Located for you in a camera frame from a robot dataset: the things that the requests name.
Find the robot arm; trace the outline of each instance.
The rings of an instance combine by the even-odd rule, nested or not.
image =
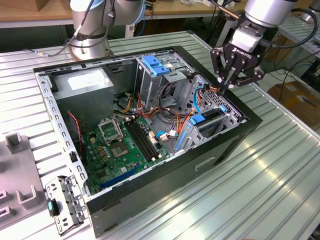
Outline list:
[[[69,44],[73,55],[80,60],[110,55],[109,27],[136,24],[143,19],[146,9],[144,0],[93,0],[93,3],[92,0],[71,0],[70,7],[76,32],[83,23]]]
[[[224,9],[219,8],[238,20],[238,28],[235,30],[231,41],[223,47],[215,47],[211,50],[213,70],[218,75],[220,86],[218,92],[224,94],[227,88],[235,85],[243,86],[261,80],[264,72],[260,66],[261,56],[255,55],[254,50],[258,44],[267,48],[286,48],[287,46],[274,45],[263,39],[267,28],[276,28],[281,25],[291,12],[304,12],[315,19],[314,35],[318,29],[316,16],[304,9],[294,9],[297,0],[248,0],[245,7],[245,15],[240,18]],[[289,47],[299,46],[313,37],[310,35],[305,40]],[[221,57],[224,54],[225,67]],[[246,77],[238,77],[241,72],[253,69],[253,74]]]

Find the yellow wire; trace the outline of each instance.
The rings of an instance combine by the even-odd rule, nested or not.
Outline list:
[[[126,113],[129,111],[130,103],[131,103],[131,98],[129,98],[128,105],[126,106],[125,110],[121,111],[121,113]]]

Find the slotted metal tabletop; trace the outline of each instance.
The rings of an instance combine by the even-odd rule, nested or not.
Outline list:
[[[176,32],[110,41],[115,54],[183,46],[212,72],[210,47]],[[55,53],[61,47],[44,49]],[[72,62],[65,51],[39,57],[0,54],[0,136],[16,131],[30,140],[42,185],[68,175],[32,68]],[[263,122],[219,166],[118,225],[99,239],[306,240],[320,223],[319,136],[256,85],[234,93]],[[93,239],[88,220],[62,239]],[[42,210],[0,231],[0,239],[59,239]]]
[[[278,26],[279,33],[284,35],[291,41],[298,43],[309,36],[314,28],[314,24],[307,23],[298,17],[288,17],[283,24]],[[318,29],[316,36],[320,35],[320,29]],[[320,44],[314,41],[314,38],[301,45],[302,48],[309,51],[311,54],[316,54],[320,57]]]

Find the gripper logo text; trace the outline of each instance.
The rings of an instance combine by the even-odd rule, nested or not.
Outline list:
[[[252,56],[251,56],[251,55],[249,55],[248,53],[245,53],[245,52],[243,52],[243,51],[239,50],[239,49],[238,49],[238,48],[236,48],[236,47],[235,47],[235,48],[233,48],[232,52],[240,53],[241,55],[246,56],[248,59],[251,59],[251,58],[252,58]]]

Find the green circuit board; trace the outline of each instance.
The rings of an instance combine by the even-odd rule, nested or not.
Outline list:
[[[144,127],[143,130],[147,136],[151,130],[145,119],[138,118],[136,122],[140,127]],[[104,135],[108,137],[116,132],[113,127],[109,126],[103,129]],[[82,135],[86,155],[84,167],[88,175],[87,186],[91,194],[100,192],[102,184],[118,176],[132,173],[132,171],[134,173],[141,172],[169,157],[165,147],[158,145],[158,148],[154,147],[154,149],[162,157],[148,162],[123,122],[119,123],[119,127],[123,134],[123,140],[112,142],[110,145],[106,144],[98,126],[93,131]]]

